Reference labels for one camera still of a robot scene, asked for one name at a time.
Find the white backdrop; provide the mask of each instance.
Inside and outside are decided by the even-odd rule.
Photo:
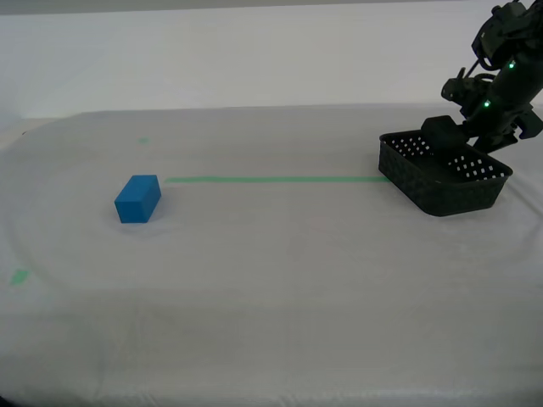
[[[16,114],[0,109],[0,131],[10,127],[18,118]]]
[[[443,102],[492,1],[0,17],[0,106],[85,111]]]

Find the black plastic basket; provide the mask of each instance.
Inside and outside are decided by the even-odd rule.
[[[512,170],[471,146],[434,154],[421,131],[382,135],[379,170],[427,214],[490,208]]]

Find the green tape line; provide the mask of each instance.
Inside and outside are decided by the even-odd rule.
[[[18,286],[19,284],[22,284],[26,281],[28,275],[30,275],[30,272],[28,270],[17,269],[15,273],[11,276],[11,282],[9,282],[9,284],[12,286]]]
[[[285,183],[285,182],[389,182],[386,176],[176,176],[167,184],[214,183]]]

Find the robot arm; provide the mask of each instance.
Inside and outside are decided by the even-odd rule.
[[[477,62],[464,75],[449,79],[442,97],[461,106],[465,121],[460,126],[465,139],[478,137],[474,147],[490,153],[531,138],[543,131],[543,121],[530,102],[543,89],[543,0],[526,9],[518,1],[492,9],[475,37],[472,49]],[[499,70],[470,77],[481,65]]]

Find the blue foam block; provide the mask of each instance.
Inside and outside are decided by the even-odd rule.
[[[121,223],[147,223],[161,197],[157,176],[133,176],[115,200]]]

